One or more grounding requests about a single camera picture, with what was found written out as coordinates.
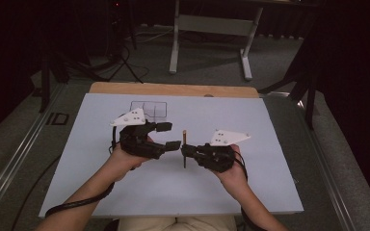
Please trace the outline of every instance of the lap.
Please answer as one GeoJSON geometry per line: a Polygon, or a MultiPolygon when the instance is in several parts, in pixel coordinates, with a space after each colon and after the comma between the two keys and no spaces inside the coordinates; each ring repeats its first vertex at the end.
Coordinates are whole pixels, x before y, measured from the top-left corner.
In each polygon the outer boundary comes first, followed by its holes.
{"type": "Polygon", "coordinates": [[[236,231],[234,216],[121,218],[119,231],[236,231]]]}

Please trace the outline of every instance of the black cable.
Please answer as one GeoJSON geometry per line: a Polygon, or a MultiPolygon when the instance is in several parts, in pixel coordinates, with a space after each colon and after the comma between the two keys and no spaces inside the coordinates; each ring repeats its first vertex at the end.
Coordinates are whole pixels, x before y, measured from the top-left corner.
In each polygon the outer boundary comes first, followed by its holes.
{"type": "MultiPolygon", "coordinates": [[[[236,154],[238,154],[241,158],[242,161],[239,161],[238,159],[236,159],[234,157],[234,161],[239,164],[241,167],[242,167],[242,170],[245,172],[245,176],[246,176],[246,180],[248,180],[248,172],[246,170],[246,166],[245,166],[245,160],[243,159],[243,156],[242,154],[240,154],[239,152],[237,151],[234,151],[236,154]]],[[[245,221],[245,223],[248,225],[249,228],[251,228],[252,230],[259,230],[259,231],[266,231],[265,229],[262,229],[260,228],[259,226],[257,226],[255,223],[253,223],[251,221],[251,219],[248,217],[248,215],[246,214],[245,210],[243,210],[243,208],[240,208],[241,212],[242,212],[242,218],[243,220],[245,221]]]]}
{"type": "Polygon", "coordinates": [[[23,203],[22,203],[22,206],[20,206],[20,209],[18,210],[17,214],[16,214],[16,218],[14,219],[14,222],[12,224],[12,228],[11,230],[14,231],[14,228],[16,227],[16,224],[17,222],[19,221],[19,218],[20,218],[20,215],[23,211],[23,207],[25,207],[25,204],[26,204],[26,201],[28,200],[29,196],[31,195],[32,191],[35,189],[36,185],[38,184],[38,182],[40,181],[40,179],[43,177],[44,174],[46,174],[46,172],[57,162],[59,161],[60,157],[62,155],[56,157],[56,159],[50,163],[50,165],[40,174],[40,176],[38,177],[38,180],[35,181],[35,183],[33,184],[32,188],[29,190],[28,194],[26,195],[26,198],[23,200],[23,203]]]}
{"type": "MultiPolygon", "coordinates": [[[[112,145],[109,148],[110,154],[112,154],[112,150],[117,146],[117,143],[119,143],[118,141],[116,141],[116,132],[117,132],[117,128],[116,128],[116,126],[114,126],[113,127],[112,145]]],[[[72,208],[76,208],[76,207],[80,207],[80,206],[84,206],[84,205],[88,205],[88,204],[94,203],[94,202],[96,202],[96,201],[98,201],[98,200],[106,197],[108,194],[110,194],[110,192],[113,190],[114,184],[115,184],[115,182],[113,182],[107,188],[106,191],[102,192],[99,195],[93,196],[91,198],[84,199],[84,200],[78,200],[78,201],[74,201],[74,202],[70,202],[70,203],[66,203],[66,204],[61,204],[61,205],[55,206],[55,207],[49,209],[44,216],[47,218],[50,215],[55,214],[55,213],[58,213],[58,212],[61,212],[63,210],[72,209],[72,208]]]]}
{"type": "Polygon", "coordinates": [[[102,198],[106,197],[108,194],[110,194],[110,192],[113,190],[113,187],[114,187],[114,182],[107,188],[106,191],[102,192],[99,195],[96,195],[96,196],[88,198],[88,199],[78,200],[78,201],[74,201],[74,202],[70,202],[70,203],[55,206],[55,207],[49,209],[46,212],[46,214],[44,215],[44,217],[47,218],[50,215],[61,212],[63,210],[72,209],[72,208],[88,205],[88,204],[94,203],[96,201],[99,201],[100,199],[102,199],[102,198]]]}

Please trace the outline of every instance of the white table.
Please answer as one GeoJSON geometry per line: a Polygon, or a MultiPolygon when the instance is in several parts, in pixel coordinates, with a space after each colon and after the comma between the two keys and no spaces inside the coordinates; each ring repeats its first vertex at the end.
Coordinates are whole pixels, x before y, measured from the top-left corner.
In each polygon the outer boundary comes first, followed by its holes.
{"type": "MultiPolygon", "coordinates": [[[[167,86],[132,85],[164,92],[167,86]]],[[[130,85],[117,84],[121,91],[130,85]]],[[[189,89],[209,90],[212,87],[171,86],[181,94],[189,89]]],[[[218,92],[251,88],[216,87],[218,92]]],[[[131,101],[164,101],[168,103],[169,132],[150,133],[156,141],[181,141],[188,131],[187,143],[209,142],[215,129],[247,132],[251,139],[239,144],[246,162],[249,183],[260,200],[272,213],[298,213],[303,205],[298,196],[288,165],[278,144],[267,110],[259,98],[166,96],[139,94],[87,94],[74,122],[63,156],[43,202],[40,216],[53,206],[63,203],[106,161],[112,138],[110,120],[128,112],[131,101]]],[[[180,151],[168,152],[160,160],[151,160],[117,182],[93,216],[120,218],[127,216],[194,216],[236,215],[238,203],[227,194],[210,171],[188,159],[183,168],[180,151]]]]}

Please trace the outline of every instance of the table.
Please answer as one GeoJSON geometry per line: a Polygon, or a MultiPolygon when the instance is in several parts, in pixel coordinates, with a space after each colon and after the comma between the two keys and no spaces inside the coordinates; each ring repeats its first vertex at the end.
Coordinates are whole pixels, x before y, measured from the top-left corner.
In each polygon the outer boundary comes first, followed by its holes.
{"type": "MultiPolygon", "coordinates": [[[[73,190],[75,190],[74,188],[78,188],[82,183],[84,183],[86,177],[90,177],[90,175],[102,165],[105,159],[107,159],[108,154],[105,153],[104,150],[106,149],[106,145],[109,145],[107,143],[109,143],[111,137],[108,135],[111,135],[111,133],[104,134],[104,131],[110,130],[110,128],[107,127],[109,120],[107,120],[105,122],[106,125],[104,125],[104,120],[106,120],[107,116],[110,115],[108,112],[105,112],[107,111],[105,109],[110,108],[110,105],[114,105],[112,108],[119,107],[118,105],[124,104],[126,98],[136,100],[137,98],[144,97],[142,95],[146,95],[146,97],[150,97],[152,100],[157,99],[157,101],[164,99],[166,102],[169,102],[173,114],[181,115],[190,119],[192,118],[192,114],[195,113],[193,110],[203,110],[206,102],[221,101],[226,105],[228,110],[238,114],[244,120],[247,120],[252,116],[252,114],[254,114],[251,111],[266,112],[266,109],[263,108],[264,104],[261,109],[260,104],[254,104],[258,105],[259,108],[252,109],[246,109],[237,105],[241,103],[242,106],[245,106],[245,103],[252,102],[252,99],[257,99],[258,101],[261,100],[257,98],[257,91],[253,88],[95,83],[92,85],[90,94],[86,95],[82,107],[80,108],[79,115],[76,118],[73,129],[68,138],[64,155],[58,164],[58,169],[40,211],[40,216],[43,216],[48,208],[55,206],[57,203],[61,203],[61,197],[72,193],[73,190]],[[208,97],[189,97],[189,95],[208,97]],[[180,104],[183,102],[191,102],[191,110],[183,110],[183,104],[180,104]],[[238,113],[237,110],[232,110],[232,108],[242,108],[244,111],[242,113],[238,113]],[[100,136],[103,137],[99,137],[97,135],[98,126],[102,126],[100,129],[100,136]]],[[[215,112],[214,115],[217,115],[218,112],[224,110],[224,106],[209,104],[209,110],[213,110],[215,112]]],[[[203,114],[209,115],[207,113],[209,110],[205,110],[206,112],[203,112],[203,114]]],[[[249,124],[240,123],[238,122],[240,119],[237,119],[238,116],[235,115],[235,117],[236,119],[229,121],[226,126],[231,127],[236,124],[240,129],[241,127],[250,127],[251,124],[259,124],[258,127],[262,126],[262,124],[266,124],[265,117],[254,119],[253,121],[250,121],[249,124]]],[[[185,123],[186,126],[190,128],[190,131],[194,131],[192,135],[193,139],[189,138],[190,144],[195,141],[200,141],[199,137],[203,137],[206,133],[208,133],[208,136],[211,136],[209,135],[210,130],[213,125],[216,126],[215,122],[212,122],[213,124],[208,124],[204,121],[200,122],[196,120],[192,120],[192,124],[187,124],[187,121],[183,121],[183,117],[177,119],[177,117],[171,116],[170,119],[175,118],[176,120],[172,121],[172,123],[174,124],[174,127],[176,126],[176,130],[179,128],[179,130],[182,131],[182,127],[180,127],[182,122],[182,124],[185,123]]],[[[212,119],[212,117],[208,117],[207,119],[208,121],[215,120],[212,119]]],[[[225,115],[222,117],[222,120],[220,120],[221,124],[224,124],[224,120],[226,120],[225,115]]],[[[175,134],[176,133],[173,135],[162,135],[162,139],[155,134],[152,134],[152,137],[155,138],[155,141],[161,142],[161,140],[167,141],[168,139],[173,139],[175,134]]],[[[257,178],[260,178],[260,181],[263,182],[263,185],[260,185],[258,189],[255,189],[258,190],[257,194],[259,198],[260,196],[263,196],[264,204],[267,204],[269,206],[268,209],[274,213],[302,212],[303,206],[300,202],[281,149],[279,149],[279,146],[277,145],[273,147],[263,144],[263,139],[273,141],[276,139],[277,142],[277,137],[276,134],[274,134],[274,131],[273,133],[271,130],[255,132],[255,134],[252,135],[252,139],[256,141],[256,146],[262,147],[262,149],[257,151],[257,153],[261,154],[254,154],[253,156],[245,155],[245,161],[251,166],[248,168],[248,172],[252,171],[250,179],[253,179],[253,183],[255,181],[259,182],[257,178]]],[[[250,148],[251,144],[246,143],[240,144],[241,148],[244,150],[256,150],[254,148],[250,148]]],[[[236,201],[228,196],[228,194],[223,190],[218,179],[216,179],[213,174],[210,174],[210,172],[206,171],[202,167],[198,167],[198,165],[195,162],[192,162],[192,160],[189,161],[190,163],[187,165],[187,168],[183,169],[182,163],[177,161],[178,158],[182,159],[180,155],[167,155],[158,161],[147,162],[146,165],[141,168],[130,172],[130,174],[124,178],[126,181],[123,180],[119,182],[118,186],[115,187],[115,190],[100,202],[96,211],[94,211],[93,216],[102,218],[137,215],[189,216],[238,214],[240,212],[240,206],[236,201]]]]}
{"type": "Polygon", "coordinates": [[[290,0],[250,0],[250,1],[237,1],[256,4],[257,8],[254,20],[241,20],[241,19],[228,19],[217,17],[206,17],[200,15],[187,15],[179,12],[179,1],[175,0],[175,18],[173,24],[173,45],[171,54],[170,73],[175,74],[178,64],[179,43],[178,36],[179,30],[205,32],[215,34],[225,34],[233,36],[247,37],[247,44],[245,48],[240,50],[240,59],[243,66],[243,71],[246,80],[251,80],[251,66],[249,63],[249,51],[253,42],[254,35],[263,12],[263,6],[269,4],[292,5],[300,6],[290,0]]]}

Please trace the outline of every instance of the dark background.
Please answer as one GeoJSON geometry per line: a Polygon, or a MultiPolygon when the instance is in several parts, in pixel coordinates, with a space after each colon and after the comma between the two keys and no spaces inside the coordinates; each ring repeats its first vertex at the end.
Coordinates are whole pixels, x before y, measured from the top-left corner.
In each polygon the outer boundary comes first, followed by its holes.
{"type": "MultiPolygon", "coordinates": [[[[133,1],[135,24],[172,24],[173,1],[150,2],[133,1]]],[[[98,0],[0,2],[0,122],[34,90],[30,76],[40,70],[38,32],[81,62],[90,55],[107,54],[107,4],[98,0]]],[[[194,8],[185,5],[184,11],[194,8]]],[[[234,16],[223,8],[211,13],[234,16]]],[[[238,13],[253,17],[247,10],[238,13]]],[[[314,19],[314,13],[303,10],[266,8],[257,34],[305,38],[309,48],[293,64],[308,59],[309,53],[322,57],[317,88],[370,185],[370,1],[329,0],[309,30],[314,19]]]]}

